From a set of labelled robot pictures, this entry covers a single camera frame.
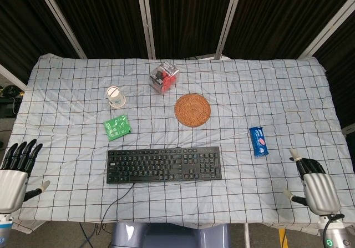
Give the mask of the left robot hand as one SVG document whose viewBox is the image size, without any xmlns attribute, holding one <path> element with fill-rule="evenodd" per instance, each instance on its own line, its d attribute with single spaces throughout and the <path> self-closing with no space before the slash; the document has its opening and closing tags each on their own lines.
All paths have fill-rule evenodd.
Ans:
<svg viewBox="0 0 355 248">
<path fill-rule="evenodd" d="M 42 144 L 37 140 L 13 144 L 1 163 L 1 214 L 11 214 L 20 209 L 24 202 L 45 192 L 50 181 L 27 191 L 29 178 Z"/>
</svg>

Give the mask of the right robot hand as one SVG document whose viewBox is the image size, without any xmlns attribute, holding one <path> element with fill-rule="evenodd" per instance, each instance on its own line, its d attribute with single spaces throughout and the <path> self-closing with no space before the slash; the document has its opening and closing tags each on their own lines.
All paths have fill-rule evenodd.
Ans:
<svg viewBox="0 0 355 248">
<path fill-rule="evenodd" d="M 322 165 L 314 159 L 301 157 L 295 149 L 290 149 L 290 160 L 295 162 L 302 181 L 304 197 L 284 190 L 286 197 L 295 203 L 309 207 L 318 216 L 338 214 L 341 204 L 334 182 Z"/>
</svg>

